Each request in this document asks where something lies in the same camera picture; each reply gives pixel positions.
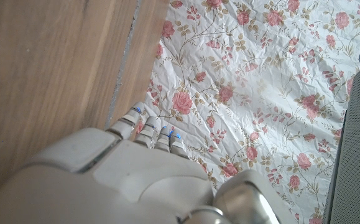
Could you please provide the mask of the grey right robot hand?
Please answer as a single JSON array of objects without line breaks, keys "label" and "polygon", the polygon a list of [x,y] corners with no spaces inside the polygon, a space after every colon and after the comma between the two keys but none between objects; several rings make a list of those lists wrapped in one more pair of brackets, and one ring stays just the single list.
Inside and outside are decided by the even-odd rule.
[{"label": "grey right robot hand", "polygon": [[177,131],[136,103],[31,157],[0,188],[0,223],[293,223],[272,186],[245,170],[214,191]]}]

